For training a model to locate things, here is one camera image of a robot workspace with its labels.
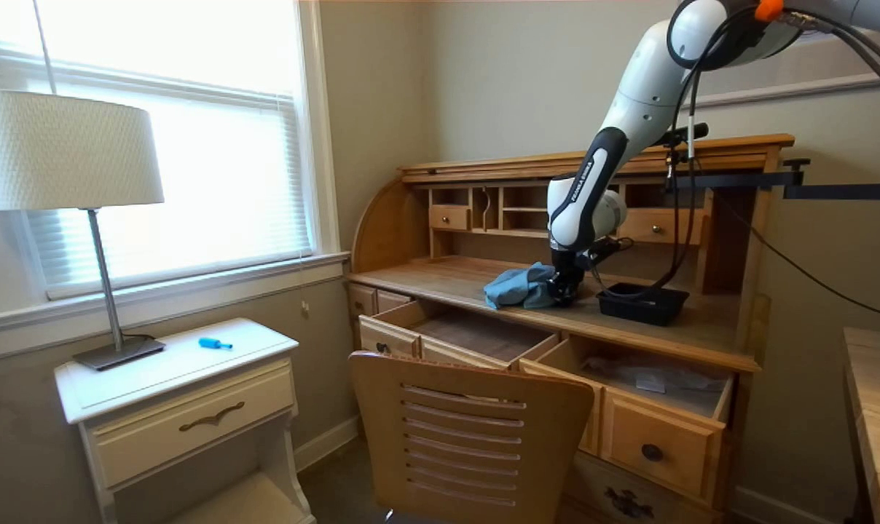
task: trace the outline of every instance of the blue cloth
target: blue cloth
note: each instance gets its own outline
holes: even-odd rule
[[[483,297],[489,309],[552,309],[548,283],[556,275],[555,264],[534,262],[532,267],[501,271],[486,283]]]

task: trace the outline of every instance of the white cabinet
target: white cabinet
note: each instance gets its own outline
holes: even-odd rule
[[[201,336],[223,341],[223,348],[201,345]],[[297,412],[297,344],[253,320],[201,325],[163,344],[163,351],[105,371],[76,361],[55,368],[64,415],[86,438],[102,521],[121,521],[121,488],[282,422],[275,438],[253,438],[266,446],[253,475],[176,521],[313,524],[290,437],[290,418]]]

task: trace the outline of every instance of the drawer pull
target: drawer pull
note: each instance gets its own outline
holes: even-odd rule
[[[650,504],[638,504],[638,494],[634,488],[622,488],[622,491],[606,488],[606,498],[612,499],[612,507],[622,514],[636,517],[636,521],[641,521],[641,517],[654,521],[654,507]]]
[[[663,451],[663,446],[641,446],[641,456],[647,456],[650,463],[658,463],[658,460],[666,460],[666,451]]]
[[[201,418],[196,418],[196,422],[186,422],[186,424],[180,424],[178,430],[192,430],[192,428],[199,428],[199,424],[218,424],[218,422],[227,418],[227,412],[242,411],[242,408],[246,408],[246,400],[236,400],[236,405],[230,405],[230,408],[217,411],[214,415],[201,415]]]

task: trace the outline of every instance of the window blind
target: window blind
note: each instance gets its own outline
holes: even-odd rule
[[[105,205],[115,284],[316,253],[296,0],[0,0],[0,87],[147,106],[167,202]],[[86,211],[29,211],[51,297],[97,287]]]

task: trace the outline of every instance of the wooden chair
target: wooden chair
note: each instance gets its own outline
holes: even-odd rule
[[[377,499],[443,524],[555,524],[591,411],[575,380],[349,355]]]

